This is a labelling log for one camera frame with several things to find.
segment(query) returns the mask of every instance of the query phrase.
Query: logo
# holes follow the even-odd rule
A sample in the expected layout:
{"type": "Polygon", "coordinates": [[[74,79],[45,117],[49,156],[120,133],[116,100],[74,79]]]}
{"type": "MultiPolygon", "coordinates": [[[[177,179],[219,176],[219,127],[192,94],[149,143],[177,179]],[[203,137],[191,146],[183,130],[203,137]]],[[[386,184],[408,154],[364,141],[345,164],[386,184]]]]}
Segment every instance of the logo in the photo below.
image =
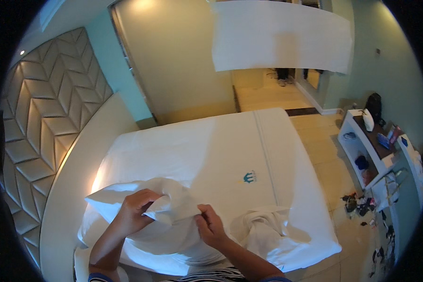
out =
{"type": "Polygon", "coordinates": [[[255,171],[246,173],[246,175],[243,177],[243,181],[247,183],[257,182],[257,175],[255,174],[255,171]]]}

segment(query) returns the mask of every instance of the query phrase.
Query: chevron pattern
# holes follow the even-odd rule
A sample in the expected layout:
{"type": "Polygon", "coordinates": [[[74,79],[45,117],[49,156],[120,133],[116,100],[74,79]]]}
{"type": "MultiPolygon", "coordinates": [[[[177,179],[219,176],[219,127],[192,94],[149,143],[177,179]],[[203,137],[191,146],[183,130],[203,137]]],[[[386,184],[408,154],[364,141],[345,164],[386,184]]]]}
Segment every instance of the chevron pattern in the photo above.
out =
{"type": "Polygon", "coordinates": [[[55,175],[79,132],[112,95],[85,28],[23,57],[2,92],[4,197],[22,242],[39,267],[39,233],[55,175]]]}

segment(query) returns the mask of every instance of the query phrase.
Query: white shelf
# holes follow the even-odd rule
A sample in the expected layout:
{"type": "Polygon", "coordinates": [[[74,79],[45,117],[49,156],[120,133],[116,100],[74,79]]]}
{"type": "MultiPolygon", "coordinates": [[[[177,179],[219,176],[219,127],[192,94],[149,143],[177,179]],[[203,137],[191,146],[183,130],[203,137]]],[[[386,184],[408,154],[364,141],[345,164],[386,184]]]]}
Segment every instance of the white shelf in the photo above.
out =
{"type": "Polygon", "coordinates": [[[409,138],[407,138],[406,134],[400,135],[396,142],[400,145],[400,148],[403,151],[404,156],[406,157],[407,163],[409,164],[410,173],[412,174],[412,177],[414,178],[414,183],[415,183],[415,186],[417,188],[418,201],[420,203],[420,209],[423,209],[423,185],[420,181],[417,170],[415,170],[415,164],[412,161],[412,155],[415,153],[415,149],[412,146],[412,143],[409,140],[409,138]],[[401,138],[406,139],[407,146],[403,144],[401,138]]]}
{"type": "Polygon", "coordinates": [[[360,186],[362,189],[369,189],[371,188],[376,182],[378,182],[385,174],[387,174],[394,166],[392,161],[393,153],[385,156],[384,158],[380,158],[376,150],[374,149],[373,145],[371,144],[368,137],[365,135],[364,131],[360,128],[360,126],[354,120],[355,116],[361,116],[361,110],[349,110],[346,113],[345,119],[343,124],[340,128],[340,133],[338,134],[338,141],[343,147],[350,163],[357,175],[357,179],[359,180],[360,186]],[[344,139],[344,134],[353,132],[357,138],[354,140],[346,140],[344,139]],[[367,161],[370,164],[369,170],[375,173],[375,177],[372,179],[370,183],[365,185],[361,171],[355,164],[355,159],[360,156],[364,155],[367,161]]]}

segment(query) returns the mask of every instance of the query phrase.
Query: door frame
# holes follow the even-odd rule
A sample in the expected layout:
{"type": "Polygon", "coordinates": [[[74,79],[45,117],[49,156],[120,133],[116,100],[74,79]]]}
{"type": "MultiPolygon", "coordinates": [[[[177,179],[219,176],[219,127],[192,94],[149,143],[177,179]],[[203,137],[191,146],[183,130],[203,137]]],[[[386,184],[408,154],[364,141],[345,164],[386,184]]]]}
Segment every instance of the door frame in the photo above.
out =
{"type": "Polygon", "coordinates": [[[135,61],[132,58],[132,55],[130,53],[129,45],[125,39],[124,32],[122,29],[122,23],[119,17],[119,14],[116,11],[116,5],[119,4],[121,0],[117,0],[116,2],[112,3],[108,7],[108,11],[110,13],[111,17],[111,23],[114,28],[114,32],[116,33],[116,37],[118,38],[119,45],[121,46],[122,53],[124,54],[124,58],[127,62],[127,65],[129,66],[129,70],[132,73],[133,79],[136,82],[137,87],[139,88],[139,91],[144,98],[144,101],[146,102],[147,107],[149,108],[153,119],[155,120],[157,125],[165,125],[166,122],[163,120],[163,118],[158,115],[157,111],[155,110],[154,104],[152,100],[149,98],[149,96],[146,94],[147,90],[142,83],[142,76],[135,66],[135,61]]]}

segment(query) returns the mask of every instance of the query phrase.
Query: ceiling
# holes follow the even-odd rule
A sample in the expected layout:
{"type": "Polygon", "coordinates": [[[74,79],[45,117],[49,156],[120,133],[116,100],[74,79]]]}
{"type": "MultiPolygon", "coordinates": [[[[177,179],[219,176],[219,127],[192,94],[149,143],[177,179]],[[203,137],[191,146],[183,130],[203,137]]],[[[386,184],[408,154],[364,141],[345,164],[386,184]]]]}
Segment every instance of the ceiling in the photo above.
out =
{"type": "Polygon", "coordinates": [[[115,0],[48,0],[28,27],[10,67],[40,44],[67,31],[83,27],[115,0]]]}

